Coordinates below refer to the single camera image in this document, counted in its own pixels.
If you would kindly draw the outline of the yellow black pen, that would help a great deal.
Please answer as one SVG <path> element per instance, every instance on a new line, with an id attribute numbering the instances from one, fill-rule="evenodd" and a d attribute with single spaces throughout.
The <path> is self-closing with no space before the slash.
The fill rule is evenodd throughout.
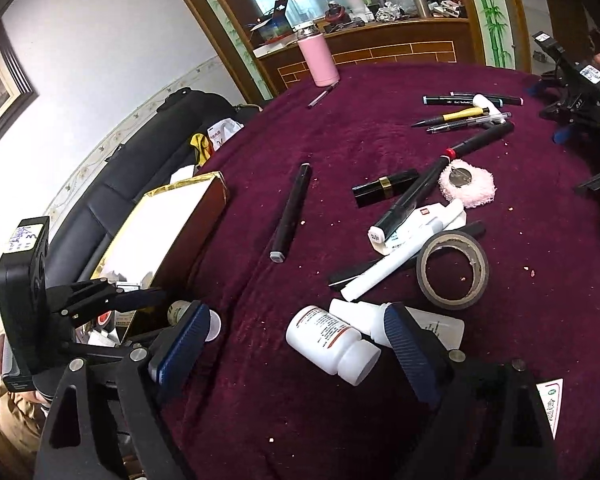
<path id="1" fill-rule="evenodd" d="M 459 110 L 458 112 L 442 114 L 433 118 L 420 120 L 419 122 L 415 122 L 413 127 L 433 127 L 445 124 L 446 122 L 454 122 L 454 120 L 480 117 L 487 114 L 489 114 L 489 109 L 487 107 L 469 107 L 464 110 Z"/>

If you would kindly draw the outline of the long black tube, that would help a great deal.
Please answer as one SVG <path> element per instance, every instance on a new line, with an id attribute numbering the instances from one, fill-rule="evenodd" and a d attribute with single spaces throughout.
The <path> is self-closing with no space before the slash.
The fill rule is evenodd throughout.
<path id="1" fill-rule="evenodd" d="M 294 231 L 300 218 L 306 192 L 308 192 L 311 174 L 312 167 L 308 162 L 300 165 L 271 247 L 270 259 L 274 263 L 283 263 L 286 260 L 294 239 Z"/>

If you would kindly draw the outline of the clear black pen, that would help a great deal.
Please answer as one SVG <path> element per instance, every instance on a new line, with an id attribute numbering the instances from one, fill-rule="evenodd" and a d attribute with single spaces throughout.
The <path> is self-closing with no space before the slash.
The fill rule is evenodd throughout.
<path id="1" fill-rule="evenodd" d="M 509 112 L 505 112 L 505 113 L 496 114 L 496 115 L 486 115 L 486 116 L 482 116 L 482 117 L 471 117 L 471 118 L 460 119 L 460 120 L 456 120 L 455 122 L 447 122 L 444 125 L 437 125 L 437 126 L 429 127 L 426 130 L 426 133 L 434 134 L 434 133 L 442 133 L 442 132 L 448 132 L 448 131 L 463 130 L 463 129 L 472 128 L 472 127 L 494 126 L 494 125 L 498 125 L 498 124 L 502 124 L 503 122 L 506 122 L 506 120 L 510 116 L 512 116 L 512 114 L 510 114 Z"/>

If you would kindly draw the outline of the white ointment tube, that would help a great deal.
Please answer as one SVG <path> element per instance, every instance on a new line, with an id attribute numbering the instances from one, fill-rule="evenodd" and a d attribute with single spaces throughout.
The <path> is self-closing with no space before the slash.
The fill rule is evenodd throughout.
<path id="1" fill-rule="evenodd" d="M 375 344 L 390 348 L 391 344 L 384 326 L 384 314 L 388 307 L 388 304 L 347 302 L 334 298 L 329 304 L 329 313 L 369 336 Z M 460 348 L 465 330 L 465 323 L 462 320 L 411 307 L 406 307 L 406 310 L 420 328 L 434 333 L 446 350 Z"/>

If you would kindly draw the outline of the small pen near bottle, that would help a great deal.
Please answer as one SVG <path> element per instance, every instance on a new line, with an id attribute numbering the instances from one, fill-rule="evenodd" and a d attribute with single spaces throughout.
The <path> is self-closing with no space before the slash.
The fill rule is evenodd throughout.
<path id="1" fill-rule="evenodd" d="M 328 96 L 329 93 L 332 92 L 332 90 L 334 90 L 336 87 L 337 87 L 337 83 L 331 84 L 330 86 L 325 88 L 316 98 L 314 98 L 311 102 L 309 102 L 309 104 L 306 106 L 306 108 L 308 110 L 310 110 L 311 108 L 316 107 L 317 104 L 319 102 L 321 102 L 322 99 L 325 99 L 326 96 Z"/>

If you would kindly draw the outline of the grey tape roll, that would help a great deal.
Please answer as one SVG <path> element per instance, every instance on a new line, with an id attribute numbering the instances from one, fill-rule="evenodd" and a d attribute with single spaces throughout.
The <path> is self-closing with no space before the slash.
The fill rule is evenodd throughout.
<path id="1" fill-rule="evenodd" d="M 447 311 L 466 310 L 486 292 L 489 261 L 475 237 L 462 230 L 440 232 L 422 246 L 416 278 L 430 304 Z"/>

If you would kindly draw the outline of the white plastic bag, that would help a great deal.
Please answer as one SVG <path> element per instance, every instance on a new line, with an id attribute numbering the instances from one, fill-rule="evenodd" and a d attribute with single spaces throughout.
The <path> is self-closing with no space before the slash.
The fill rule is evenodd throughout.
<path id="1" fill-rule="evenodd" d="M 230 138 L 244 128 L 241 122 L 232 118 L 225 118 L 216 122 L 207 129 L 207 136 L 212 143 L 213 149 L 217 151 Z"/>

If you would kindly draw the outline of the pink thermos bottle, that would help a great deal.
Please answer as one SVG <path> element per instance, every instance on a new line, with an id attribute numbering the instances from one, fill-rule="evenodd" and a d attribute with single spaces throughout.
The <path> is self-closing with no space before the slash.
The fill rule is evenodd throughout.
<path id="1" fill-rule="evenodd" d="M 302 24 L 296 32 L 296 37 L 314 84 L 324 88 L 340 81 L 332 52 L 317 26 L 313 22 Z"/>

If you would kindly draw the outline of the white pill bottle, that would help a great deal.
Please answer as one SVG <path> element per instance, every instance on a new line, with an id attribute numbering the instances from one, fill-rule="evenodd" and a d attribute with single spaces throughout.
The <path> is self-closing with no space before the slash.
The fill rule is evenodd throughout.
<path id="1" fill-rule="evenodd" d="M 359 385 L 381 350 L 352 325 L 315 306 L 301 309 L 286 329 L 287 344 L 329 375 Z"/>

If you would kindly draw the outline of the white storage box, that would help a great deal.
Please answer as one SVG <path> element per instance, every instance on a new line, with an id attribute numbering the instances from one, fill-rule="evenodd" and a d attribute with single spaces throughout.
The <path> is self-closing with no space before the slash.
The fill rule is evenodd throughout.
<path id="1" fill-rule="evenodd" d="M 92 274 L 125 292 L 160 287 L 170 292 L 164 312 L 147 329 L 175 325 L 189 308 L 182 286 L 228 203 L 219 171 L 160 186 L 143 195 Z"/>

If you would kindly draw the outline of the white red carton box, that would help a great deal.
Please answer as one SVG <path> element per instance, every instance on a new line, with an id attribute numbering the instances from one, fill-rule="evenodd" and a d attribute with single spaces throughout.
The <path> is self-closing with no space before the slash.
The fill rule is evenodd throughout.
<path id="1" fill-rule="evenodd" d="M 381 255 L 389 255 L 416 236 L 416 233 L 432 220 L 442 219 L 442 230 L 452 230 L 464 226 L 467 221 L 465 207 L 460 200 L 451 203 L 433 203 L 415 209 L 407 219 L 384 242 L 372 240 L 370 244 Z"/>

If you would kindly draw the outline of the black leather sofa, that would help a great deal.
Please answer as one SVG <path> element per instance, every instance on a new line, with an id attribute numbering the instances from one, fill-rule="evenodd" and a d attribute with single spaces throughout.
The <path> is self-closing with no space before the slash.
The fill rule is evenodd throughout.
<path id="1" fill-rule="evenodd" d="M 46 285 L 92 275 L 142 196 L 197 161 L 190 145 L 194 134 L 226 118 L 245 125 L 260 110 L 257 104 L 233 105 L 218 94 L 188 87 L 171 93 L 153 118 L 106 157 L 104 168 L 50 234 Z"/>

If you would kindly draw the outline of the wooden cabinet counter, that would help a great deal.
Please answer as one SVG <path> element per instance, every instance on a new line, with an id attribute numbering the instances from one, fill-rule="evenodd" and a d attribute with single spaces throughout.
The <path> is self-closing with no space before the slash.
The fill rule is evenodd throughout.
<path id="1" fill-rule="evenodd" d="M 477 26 L 468 18 L 414 18 L 365 25 L 326 36 L 337 67 L 382 63 L 486 62 Z M 310 76 L 299 47 L 290 44 L 259 58 L 268 83 L 281 94 Z"/>

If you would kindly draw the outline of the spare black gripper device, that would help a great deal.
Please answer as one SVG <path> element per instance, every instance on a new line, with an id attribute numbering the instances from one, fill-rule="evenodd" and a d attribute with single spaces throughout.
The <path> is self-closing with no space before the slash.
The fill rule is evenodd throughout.
<path id="1" fill-rule="evenodd" d="M 591 61 L 573 61 L 546 32 L 536 32 L 532 39 L 555 63 L 532 87 L 535 96 L 547 100 L 540 116 L 558 125 L 554 142 L 565 143 L 575 134 L 584 134 L 600 144 L 600 69 Z M 600 172 L 578 184 L 576 190 L 600 191 Z"/>

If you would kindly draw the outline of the black gold lipstick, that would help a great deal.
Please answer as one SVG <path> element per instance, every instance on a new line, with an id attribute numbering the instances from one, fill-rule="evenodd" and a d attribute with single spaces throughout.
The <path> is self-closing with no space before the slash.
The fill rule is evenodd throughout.
<path id="1" fill-rule="evenodd" d="M 407 169 L 354 186 L 351 191 L 358 208 L 363 208 L 403 194 L 418 178 L 416 169 Z"/>

